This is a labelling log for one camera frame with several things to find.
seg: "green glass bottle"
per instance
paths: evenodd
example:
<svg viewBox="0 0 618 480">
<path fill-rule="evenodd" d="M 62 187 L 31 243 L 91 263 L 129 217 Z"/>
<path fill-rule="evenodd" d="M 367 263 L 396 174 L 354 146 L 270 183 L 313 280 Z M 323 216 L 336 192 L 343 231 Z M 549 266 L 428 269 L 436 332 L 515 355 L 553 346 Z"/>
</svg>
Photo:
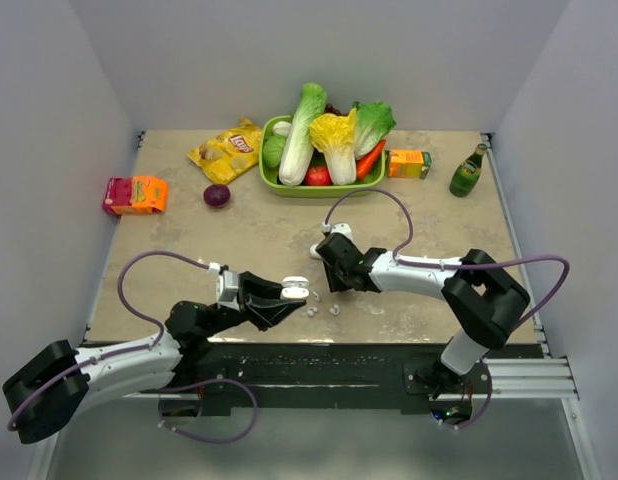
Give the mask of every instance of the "green glass bottle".
<svg viewBox="0 0 618 480">
<path fill-rule="evenodd" d="M 481 143 L 476 147 L 476 151 L 456 169 L 449 184 L 449 191 L 456 197 L 466 197 L 478 183 L 482 171 L 482 157 L 487 153 L 488 148 L 487 145 Z"/>
</svg>

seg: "lettuce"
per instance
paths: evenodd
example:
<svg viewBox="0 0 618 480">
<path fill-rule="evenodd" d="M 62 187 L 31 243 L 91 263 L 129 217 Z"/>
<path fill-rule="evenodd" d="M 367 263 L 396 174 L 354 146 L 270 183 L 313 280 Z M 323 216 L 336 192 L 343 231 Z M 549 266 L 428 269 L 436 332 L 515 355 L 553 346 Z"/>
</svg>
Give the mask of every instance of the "lettuce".
<svg viewBox="0 0 618 480">
<path fill-rule="evenodd" d="M 353 107 L 357 109 L 353 150 L 356 158 L 362 158 L 396 126 L 396 121 L 393 119 L 391 107 L 386 103 L 361 105 L 354 102 Z"/>
</svg>

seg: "green basket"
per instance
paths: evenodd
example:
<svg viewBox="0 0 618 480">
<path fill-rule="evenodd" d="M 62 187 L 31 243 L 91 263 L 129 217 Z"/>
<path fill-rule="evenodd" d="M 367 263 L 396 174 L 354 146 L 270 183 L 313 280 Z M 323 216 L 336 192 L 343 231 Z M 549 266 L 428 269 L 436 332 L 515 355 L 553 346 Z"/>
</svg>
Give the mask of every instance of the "green basket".
<svg viewBox="0 0 618 480">
<path fill-rule="evenodd" d="M 278 171 L 275 168 L 267 167 L 262 161 L 262 147 L 265 141 L 273 135 L 273 126 L 283 120 L 291 122 L 291 115 L 282 115 L 274 117 L 267 122 L 262 132 L 262 141 L 260 143 L 260 176 L 267 184 L 273 193 L 281 197 L 308 197 L 308 198 L 331 198 L 340 197 L 341 195 L 355 190 L 360 187 L 373 187 L 380 183 L 385 176 L 385 152 L 383 150 L 380 161 L 376 162 L 371 169 L 371 172 L 364 178 L 363 181 L 356 181 L 351 185 L 330 185 L 328 187 L 308 187 L 298 185 L 297 187 L 288 187 L 287 185 L 278 184 Z M 314 155 L 311 159 L 310 166 L 325 165 L 325 160 L 322 155 Z M 353 196 L 367 195 L 369 192 L 355 193 Z"/>
</svg>

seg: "potato chip bag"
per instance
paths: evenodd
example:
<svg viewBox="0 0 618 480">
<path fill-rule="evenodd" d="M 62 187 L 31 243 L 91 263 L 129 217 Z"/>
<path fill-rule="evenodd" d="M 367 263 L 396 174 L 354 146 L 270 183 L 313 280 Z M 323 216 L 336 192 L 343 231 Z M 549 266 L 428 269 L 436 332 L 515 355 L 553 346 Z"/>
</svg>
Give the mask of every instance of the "potato chip bag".
<svg viewBox="0 0 618 480">
<path fill-rule="evenodd" d="M 188 154 L 213 183 L 235 180 L 258 163 L 262 129 L 248 118 L 240 126 L 207 140 Z"/>
</svg>

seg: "red tomato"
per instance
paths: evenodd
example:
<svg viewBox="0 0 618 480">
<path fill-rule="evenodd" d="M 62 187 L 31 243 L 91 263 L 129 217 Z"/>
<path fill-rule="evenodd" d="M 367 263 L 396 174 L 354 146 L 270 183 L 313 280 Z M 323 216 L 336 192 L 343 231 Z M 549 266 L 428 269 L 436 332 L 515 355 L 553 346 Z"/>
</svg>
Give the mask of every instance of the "red tomato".
<svg viewBox="0 0 618 480">
<path fill-rule="evenodd" d="M 309 167 L 305 175 L 305 185 L 310 187 L 326 187 L 331 185 L 329 169 L 325 166 Z"/>
</svg>

